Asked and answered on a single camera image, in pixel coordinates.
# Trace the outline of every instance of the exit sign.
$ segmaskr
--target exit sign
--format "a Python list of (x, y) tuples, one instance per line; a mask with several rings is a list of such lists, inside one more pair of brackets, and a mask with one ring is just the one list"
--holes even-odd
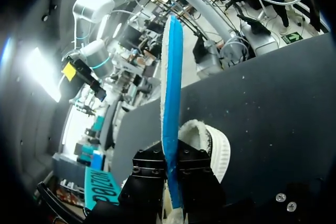
[(286, 44), (291, 44), (299, 40), (303, 40), (301, 35), (296, 31), (295, 33), (287, 34), (285, 36), (282, 36), (282, 39)]

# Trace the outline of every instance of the gray table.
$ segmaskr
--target gray table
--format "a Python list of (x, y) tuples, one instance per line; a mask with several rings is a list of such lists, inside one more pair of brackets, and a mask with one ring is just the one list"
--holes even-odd
[[(336, 53), (331, 35), (303, 40), (182, 90), (180, 123), (204, 121), (226, 134), (232, 155), (227, 202), (274, 197), (289, 182), (326, 177), (336, 153)], [(123, 119), (112, 173), (160, 139), (159, 102)]]

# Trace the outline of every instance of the bolt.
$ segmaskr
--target bolt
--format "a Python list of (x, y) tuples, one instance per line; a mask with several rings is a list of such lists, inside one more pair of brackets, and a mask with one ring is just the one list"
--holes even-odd
[(182, 173), (183, 173), (184, 175), (190, 175), (190, 174), (191, 174), (191, 172), (190, 172), (189, 170), (184, 170)]
[(133, 168), (133, 173), (139, 173), (139, 172), (140, 172), (140, 168), (138, 168), (138, 167)]
[(275, 197), (275, 199), (277, 200), (277, 202), (284, 202), (286, 200), (286, 195), (285, 194), (277, 194), (277, 196)]
[(211, 170), (210, 167), (204, 168), (203, 171), (204, 171), (205, 173), (211, 173), (211, 172), (212, 172), (212, 170)]
[(45, 22), (45, 21), (47, 21), (47, 20), (48, 20), (48, 15), (43, 15), (43, 16), (42, 16), (42, 21)]
[(297, 208), (297, 205), (296, 205), (295, 202), (290, 202), (287, 205), (287, 211), (288, 212), (294, 212), (296, 210), (296, 208)]

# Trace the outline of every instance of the ceiling light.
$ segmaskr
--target ceiling light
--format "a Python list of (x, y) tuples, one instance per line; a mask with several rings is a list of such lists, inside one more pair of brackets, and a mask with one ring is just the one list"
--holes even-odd
[(99, 26), (99, 29), (98, 29), (98, 33), (97, 33), (97, 39), (101, 39), (108, 19), (109, 19), (109, 15), (107, 14), (101, 20), (100, 26)]
[(56, 101), (59, 102), (61, 94), (55, 84), (53, 74), (55, 70), (42, 57), (40, 50), (35, 48), (27, 58), (27, 69), (31, 76), (44, 88), (44, 90)]
[(122, 25), (122, 23), (119, 23), (119, 24), (117, 25), (117, 27), (116, 27), (116, 29), (115, 29), (115, 31), (114, 31), (114, 34), (113, 34), (113, 36), (112, 36), (113, 39), (116, 38), (116, 36), (117, 36), (117, 34), (118, 34), (118, 32), (119, 32), (119, 30), (120, 30), (120, 28), (121, 28), (121, 25)]
[(9, 56), (11, 55), (11, 52), (12, 52), (11, 38), (8, 38), (6, 43), (5, 43), (3, 53), (0, 56), (0, 65), (2, 63), (6, 63), (8, 61)]

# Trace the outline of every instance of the white shoe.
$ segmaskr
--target white shoe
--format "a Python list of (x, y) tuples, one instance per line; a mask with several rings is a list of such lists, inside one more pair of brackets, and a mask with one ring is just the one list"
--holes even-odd
[(311, 36), (313, 36), (313, 37), (320, 35), (319, 32), (316, 31), (315, 27), (313, 27), (311, 24), (308, 24), (306, 29), (311, 34)]
[(178, 131), (178, 139), (197, 150), (206, 150), (211, 157), (210, 167), (219, 182), (229, 166), (231, 149), (227, 137), (219, 130), (198, 120), (190, 120)]
[(279, 33), (280, 35), (286, 35), (288, 33), (290, 29), (290, 26), (282, 26), (280, 29), (279, 29)]

